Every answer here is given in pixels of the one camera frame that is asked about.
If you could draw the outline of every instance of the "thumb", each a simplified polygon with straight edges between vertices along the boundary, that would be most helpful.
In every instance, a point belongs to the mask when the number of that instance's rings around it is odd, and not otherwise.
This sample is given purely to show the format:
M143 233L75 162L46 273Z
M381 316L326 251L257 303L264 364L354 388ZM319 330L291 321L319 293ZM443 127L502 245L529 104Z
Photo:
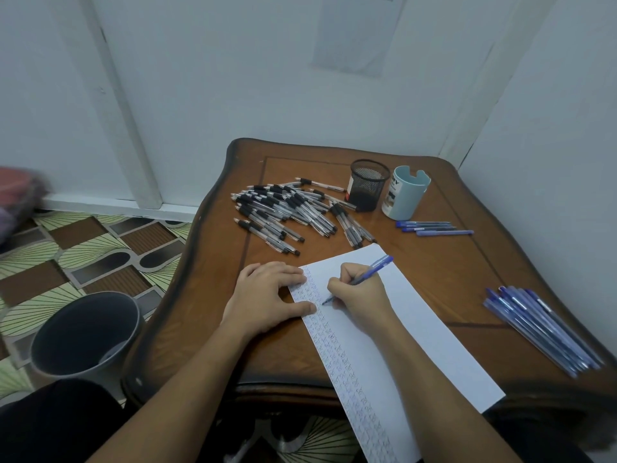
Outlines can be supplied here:
M328 291L344 302L345 299L351 294L351 286L345 284L338 278L330 278L328 282Z
M317 311L317 307L315 307L315 304L308 301L297 302L295 304L287 304L287 308L289 311L289 318L302 317L303 315L309 315Z

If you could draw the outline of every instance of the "wooden table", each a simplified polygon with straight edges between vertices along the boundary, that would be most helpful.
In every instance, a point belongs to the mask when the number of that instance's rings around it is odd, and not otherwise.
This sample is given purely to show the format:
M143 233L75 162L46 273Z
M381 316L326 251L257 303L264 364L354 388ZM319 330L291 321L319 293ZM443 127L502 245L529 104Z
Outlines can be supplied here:
M394 227L381 210L358 221L394 256L424 300L497 381L506 397L490 413L533 413L562 423L584 448L606 445L617 415L617 367L613 357L572 317L538 275L520 247L463 184L450 163L436 157L404 157L326 147L237 139L225 168L205 197L174 280L135 343L123 387L145 403L206 342L220 323L238 272L247 264L284 260L304 265L348 252L339 232L330 239L290 222L306 241L299 257L282 255L236 226L230 199L247 185L305 177L347 186L349 164L369 158L394 170L422 169L433 179L413 218L452 221L472 237L418 238ZM558 311L606 358L607 366L573 380L511 327L483 306L484 288L529 287ZM291 302L287 290L284 299ZM340 411L328 375L301 320L291 320L257 338L241 359L227 405L276 411L306 407L312 413Z

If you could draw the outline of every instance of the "pile of pens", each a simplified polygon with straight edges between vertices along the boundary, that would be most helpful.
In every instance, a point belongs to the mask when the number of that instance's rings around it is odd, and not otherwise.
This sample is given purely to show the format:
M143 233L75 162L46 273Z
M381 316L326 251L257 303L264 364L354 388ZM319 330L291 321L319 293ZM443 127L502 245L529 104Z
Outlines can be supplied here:
M305 191L302 189L303 185L314 185L338 192L345 191L341 187L300 177L296 177L293 182L280 185L250 185L240 193L231 194L231 199L236 202L236 209L241 215L249 218L249 220L235 218L234 221L243 229L263 239L277 252L293 253L296 256L300 255L300 252L284 239L289 236L297 242L304 242L304 237L282 222L293 219L304 226L311 226L321 236L330 237L338 228L324 216L328 211L341 224L351 247L362 247L363 238L376 242L374 237L347 213L347 209L355 210L354 205L316 189Z
M417 236L464 236L473 231L457 230L450 221L397 221L396 226L403 232L415 232Z
M599 369L602 358L530 289L486 289L484 306L511 325L569 376Z

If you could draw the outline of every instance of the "sheet of paper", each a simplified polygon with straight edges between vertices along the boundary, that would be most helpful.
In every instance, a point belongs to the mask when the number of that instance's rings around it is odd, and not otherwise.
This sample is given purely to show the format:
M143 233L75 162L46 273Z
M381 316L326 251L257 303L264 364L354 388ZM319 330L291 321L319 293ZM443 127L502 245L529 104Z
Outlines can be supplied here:
M421 458L403 404L384 359L344 309L322 306L328 280L342 263L370 265L385 253L377 244L302 267L303 285L290 287L294 301L312 301L317 312L303 318L369 463ZM431 360L479 411L504 392L436 316L394 263L380 271L392 308Z
M313 65L381 75L403 0L323 0Z

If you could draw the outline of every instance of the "white wall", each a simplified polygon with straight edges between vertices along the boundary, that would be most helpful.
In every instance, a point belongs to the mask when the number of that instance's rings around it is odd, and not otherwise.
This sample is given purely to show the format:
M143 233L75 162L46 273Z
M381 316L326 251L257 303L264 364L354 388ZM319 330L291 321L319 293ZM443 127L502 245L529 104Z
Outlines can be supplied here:
M46 0L0 0L0 165L53 192L133 199Z
M166 203L243 136L436 155L517 0L407 0L381 79L309 66L321 0L94 0Z
M617 354L617 0L558 0L460 174Z

